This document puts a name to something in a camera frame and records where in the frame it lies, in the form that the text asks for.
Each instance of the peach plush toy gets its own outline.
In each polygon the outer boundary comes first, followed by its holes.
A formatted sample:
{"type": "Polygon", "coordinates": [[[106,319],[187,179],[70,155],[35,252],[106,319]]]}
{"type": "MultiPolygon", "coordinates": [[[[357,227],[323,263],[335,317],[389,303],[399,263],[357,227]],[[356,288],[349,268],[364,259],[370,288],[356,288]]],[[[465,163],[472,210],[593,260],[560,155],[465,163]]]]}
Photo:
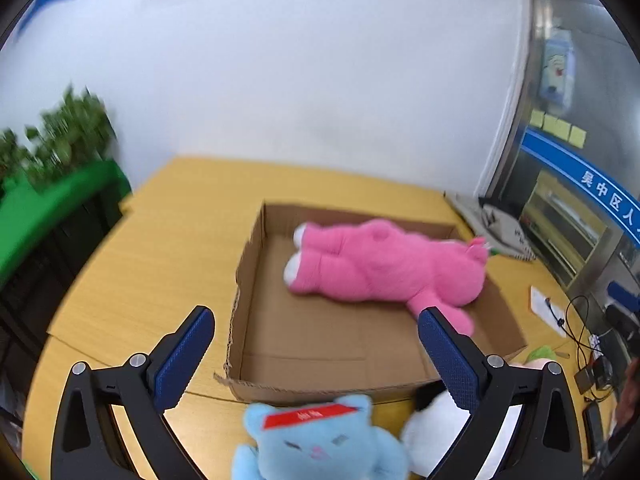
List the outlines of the peach plush toy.
{"type": "Polygon", "coordinates": [[[293,239],[299,251],[284,269],[291,292],[339,301],[404,301],[416,318],[437,306],[459,333],[472,335],[473,321],[460,307],[484,285],[483,238],[469,244],[431,240],[376,219],[325,228],[305,223],[293,239]]]}

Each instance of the flattened cardboard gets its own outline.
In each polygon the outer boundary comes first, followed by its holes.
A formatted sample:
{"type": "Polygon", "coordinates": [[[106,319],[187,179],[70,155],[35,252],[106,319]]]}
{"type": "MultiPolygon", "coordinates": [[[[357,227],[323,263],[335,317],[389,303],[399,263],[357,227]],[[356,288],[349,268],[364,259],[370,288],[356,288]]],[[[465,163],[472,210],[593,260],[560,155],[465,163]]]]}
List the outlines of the flattened cardboard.
{"type": "MultiPolygon", "coordinates": [[[[265,204],[236,272],[226,378],[239,400],[295,404],[363,392],[376,401],[411,396],[438,379],[402,303],[341,303],[291,294],[282,271],[296,252],[292,234],[302,222],[360,224],[373,217],[299,205],[265,204]]],[[[431,238],[457,238],[455,226],[390,219],[431,238]]],[[[498,287],[486,279],[466,311],[473,340],[485,354],[509,359],[525,346],[498,287]]]]}

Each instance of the red sign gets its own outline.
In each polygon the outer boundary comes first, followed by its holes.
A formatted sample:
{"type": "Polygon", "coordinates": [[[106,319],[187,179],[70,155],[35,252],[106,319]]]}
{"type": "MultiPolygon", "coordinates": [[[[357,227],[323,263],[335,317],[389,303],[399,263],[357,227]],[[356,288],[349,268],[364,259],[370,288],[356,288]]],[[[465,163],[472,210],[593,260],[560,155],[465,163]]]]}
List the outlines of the red sign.
{"type": "Polygon", "coordinates": [[[275,413],[264,419],[264,430],[273,428],[283,428],[285,426],[295,426],[312,420],[321,418],[329,418],[330,416],[346,415],[347,413],[357,412],[357,408],[351,408],[343,404],[328,404],[327,406],[318,406],[317,408],[303,408],[294,410],[293,412],[275,413]]]}

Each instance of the blue poster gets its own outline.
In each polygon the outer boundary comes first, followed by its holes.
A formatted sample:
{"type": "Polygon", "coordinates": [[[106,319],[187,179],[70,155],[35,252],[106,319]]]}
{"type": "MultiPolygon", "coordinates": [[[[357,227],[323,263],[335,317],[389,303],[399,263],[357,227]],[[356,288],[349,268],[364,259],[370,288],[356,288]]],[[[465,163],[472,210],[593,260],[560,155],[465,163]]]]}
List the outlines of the blue poster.
{"type": "Polygon", "coordinates": [[[532,128],[527,128],[521,149],[588,194],[640,248],[640,203],[631,193],[580,156],[532,128]]]}

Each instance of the blue plush ear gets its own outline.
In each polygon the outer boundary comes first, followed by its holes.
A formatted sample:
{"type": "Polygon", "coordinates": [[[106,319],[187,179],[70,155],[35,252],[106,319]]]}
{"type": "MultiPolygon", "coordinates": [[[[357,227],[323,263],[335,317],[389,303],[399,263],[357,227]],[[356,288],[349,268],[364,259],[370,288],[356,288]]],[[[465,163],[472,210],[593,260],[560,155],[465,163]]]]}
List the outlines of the blue plush ear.
{"type": "Polygon", "coordinates": [[[371,398],[366,395],[347,395],[344,397],[339,397],[334,400],[336,404],[344,404],[345,406],[350,406],[351,408],[358,408],[360,413],[364,415],[364,418],[367,422],[371,420],[371,410],[373,407],[373,403],[371,402],[371,398]]]}
{"type": "Polygon", "coordinates": [[[278,410],[268,404],[250,404],[244,412],[244,428],[246,432],[252,436],[254,440],[258,439],[258,435],[262,433],[264,419],[271,413],[278,410]]]}

